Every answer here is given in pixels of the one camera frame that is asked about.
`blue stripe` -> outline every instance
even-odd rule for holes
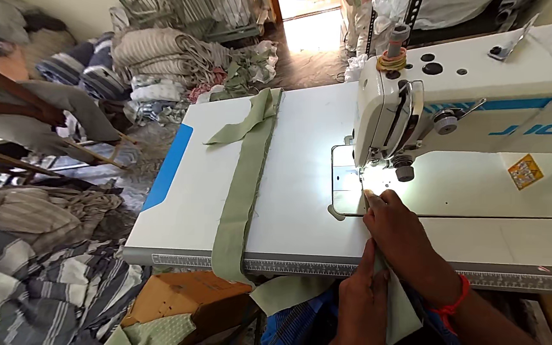
[[[529,98],[529,99],[505,99],[503,101],[488,101],[478,108],[480,111],[503,111],[513,109],[540,109],[547,106],[552,101],[552,97],[546,98]],[[430,104],[425,107],[424,110],[430,114],[437,112],[444,108],[466,108],[474,105],[474,102],[466,103],[443,103],[443,104]]]
[[[157,174],[157,178],[152,188],[150,188],[150,193],[146,197],[142,211],[146,211],[165,200],[169,187],[172,185],[173,177],[176,175],[176,170],[178,170],[178,166],[182,160],[182,155],[185,154],[185,150],[189,144],[191,133],[193,133],[192,127],[180,125],[178,133],[176,133],[176,137],[173,139],[172,146],[161,165],[159,174]]]

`white table top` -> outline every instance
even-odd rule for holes
[[[361,256],[369,237],[361,218],[339,222],[327,212],[331,148],[351,134],[356,96],[357,83],[284,92],[249,230],[247,257],[284,260],[275,257],[305,255],[346,263],[347,258]],[[226,123],[242,121],[249,108],[249,98],[189,108],[183,124],[193,132],[175,176],[171,183],[156,183],[151,191],[167,195],[140,213],[126,248],[210,256],[241,142],[212,147],[203,143]],[[159,175],[172,169],[167,161]],[[552,266],[552,220],[421,221],[436,251],[448,261]],[[149,257],[126,258],[150,264]]]

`ruler scale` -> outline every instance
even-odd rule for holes
[[[152,259],[158,265],[211,268],[211,257],[152,254]],[[353,274],[356,268],[356,264],[244,259],[246,271],[272,274],[306,274],[346,278]],[[470,284],[475,288],[518,292],[552,292],[552,274],[469,270],[457,270],[457,272],[468,278]]]

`black button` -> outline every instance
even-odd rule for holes
[[[387,73],[385,73],[385,77],[387,77],[387,79],[397,79],[401,76],[402,74],[399,72],[399,71],[388,71]]]
[[[497,54],[500,54],[501,51],[502,51],[502,47],[495,46],[491,48],[489,52],[492,53],[493,55],[497,55]]]
[[[433,59],[435,59],[434,54],[423,54],[423,55],[421,55],[421,61],[430,62],[430,61],[433,61]]]
[[[421,70],[425,74],[436,75],[442,73],[442,71],[444,71],[444,68],[442,68],[442,65],[437,62],[430,62],[426,64]]]

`industrial sewing machine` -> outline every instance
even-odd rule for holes
[[[334,216],[392,188],[420,216],[552,218],[552,25],[413,49],[407,64],[378,71],[374,57],[361,73],[355,129],[332,151]]]

